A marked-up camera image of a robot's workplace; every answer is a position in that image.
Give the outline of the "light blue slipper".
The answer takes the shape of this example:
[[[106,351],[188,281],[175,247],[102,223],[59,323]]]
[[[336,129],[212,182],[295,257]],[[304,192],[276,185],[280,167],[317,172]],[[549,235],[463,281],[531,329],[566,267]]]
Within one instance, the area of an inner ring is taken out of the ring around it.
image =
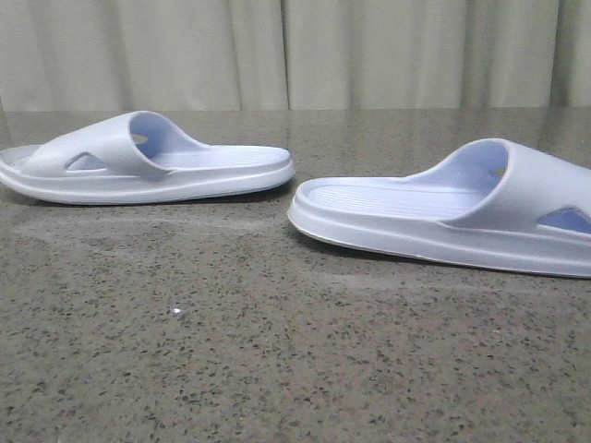
[[[303,183],[288,210],[335,245],[471,267],[590,274],[590,172],[501,138],[407,177]]]
[[[41,145],[1,153],[1,182],[45,201],[118,205],[215,198],[280,186],[295,174],[288,150],[207,145],[168,118],[137,111]]]

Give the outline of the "beige background curtain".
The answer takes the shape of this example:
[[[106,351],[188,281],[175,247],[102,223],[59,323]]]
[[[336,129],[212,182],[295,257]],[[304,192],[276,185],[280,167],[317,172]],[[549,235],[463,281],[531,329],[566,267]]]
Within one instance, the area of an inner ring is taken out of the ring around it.
[[[5,1],[5,111],[587,106],[586,1]]]

